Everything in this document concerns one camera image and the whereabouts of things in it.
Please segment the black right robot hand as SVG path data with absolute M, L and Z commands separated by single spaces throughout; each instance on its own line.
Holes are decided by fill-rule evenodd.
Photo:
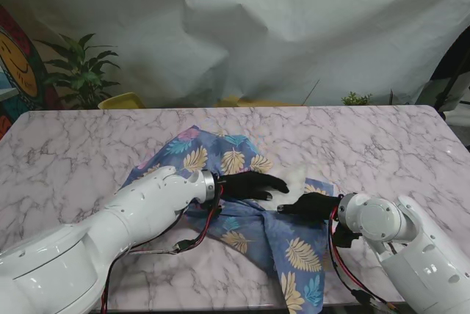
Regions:
M 277 207 L 277 212 L 289 215 L 301 215 L 315 221 L 328 220 L 331 212 L 339 206 L 340 197 L 332 197 L 319 192 L 303 194 L 293 204 Z

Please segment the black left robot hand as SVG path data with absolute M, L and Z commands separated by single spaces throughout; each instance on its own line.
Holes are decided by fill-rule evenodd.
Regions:
M 221 188 L 224 199 L 271 200 L 272 190 L 289 193 L 289 188 L 282 179 L 254 171 L 221 176 L 217 179 L 217 186 Z

